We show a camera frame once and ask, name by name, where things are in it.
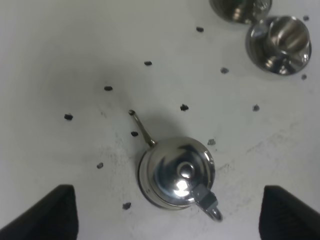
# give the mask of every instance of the metal tea set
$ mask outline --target metal tea set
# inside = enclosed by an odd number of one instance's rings
[[[293,16],[267,17],[272,0],[211,0],[223,19],[252,24],[246,38],[251,60],[261,69],[291,75],[302,70],[311,56],[309,31]],[[198,205],[211,219],[221,222],[218,200],[211,187],[215,164],[209,150],[190,137],[155,141],[135,111],[129,114],[148,145],[137,168],[141,192],[152,204],[168,210]]]

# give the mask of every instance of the teapot spout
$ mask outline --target teapot spout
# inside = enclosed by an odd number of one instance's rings
[[[133,110],[129,110],[129,115],[132,116],[132,118],[134,119],[134,121],[136,122],[136,124],[138,125],[145,143],[150,147],[154,147],[156,145],[156,141],[154,141],[152,139],[152,137],[150,136],[150,134],[148,133],[148,131],[145,129],[145,127],[143,126],[143,124],[141,123],[140,119],[138,118],[137,114],[135,111]]]

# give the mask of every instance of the cup rim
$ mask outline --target cup rim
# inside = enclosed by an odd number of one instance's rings
[[[306,31],[306,34],[307,34],[307,39],[308,39],[308,42],[307,44],[304,46],[304,48],[307,48],[309,45],[310,45],[310,33],[309,33],[309,30],[307,28],[307,26],[304,24],[303,21],[301,21],[299,18],[295,17],[295,16],[290,16],[290,15],[284,15],[284,16],[278,16],[276,17],[270,24],[269,28],[268,28],[268,33],[267,33],[267,40],[268,42],[272,45],[272,47],[279,51],[280,53],[286,55],[286,56],[289,56],[289,55],[292,55],[293,53],[292,52],[288,52],[288,51],[285,51],[285,50],[282,50],[280,49],[278,46],[275,45],[275,43],[273,41],[271,41],[271,29],[273,28],[273,26],[276,24],[276,22],[278,22],[280,19],[284,19],[284,18],[290,18],[296,22],[298,22],[299,24],[302,24],[302,26],[304,26],[305,28],[305,31]]]

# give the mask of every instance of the silver teapot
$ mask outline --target silver teapot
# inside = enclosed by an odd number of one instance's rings
[[[156,142],[137,114],[129,114],[140,128],[149,149],[137,169],[141,192],[154,205],[181,210],[196,203],[211,219],[221,222],[218,200],[210,191],[215,164],[208,149],[190,137],[173,137]]]

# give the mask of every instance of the teapot lid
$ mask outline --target teapot lid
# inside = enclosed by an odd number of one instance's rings
[[[208,149],[189,137],[159,141],[148,154],[147,174],[151,187],[168,204],[189,206],[192,190],[199,184],[210,189],[215,164]]]

